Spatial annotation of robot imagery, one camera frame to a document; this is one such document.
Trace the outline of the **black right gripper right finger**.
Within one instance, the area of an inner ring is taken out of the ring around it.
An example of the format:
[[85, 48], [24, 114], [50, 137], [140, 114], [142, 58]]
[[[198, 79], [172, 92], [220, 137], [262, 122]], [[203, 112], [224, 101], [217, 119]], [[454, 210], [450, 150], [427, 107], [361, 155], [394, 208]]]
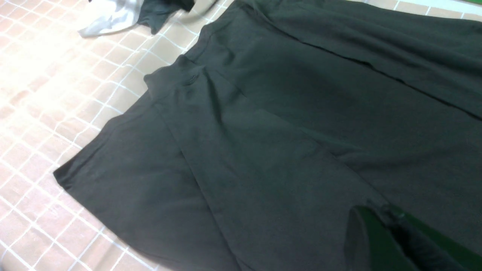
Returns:
[[419, 271], [480, 271], [481, 256], [402, 209], [390, 205], [389, 229]]

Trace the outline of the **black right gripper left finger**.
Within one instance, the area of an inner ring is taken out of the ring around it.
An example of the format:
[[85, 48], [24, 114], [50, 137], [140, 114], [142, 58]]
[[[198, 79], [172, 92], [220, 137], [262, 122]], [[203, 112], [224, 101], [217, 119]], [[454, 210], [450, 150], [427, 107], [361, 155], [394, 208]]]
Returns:
[[364, 206], [348, 213], [345, 264], [347, 271], [417, 271], [390, 231]]

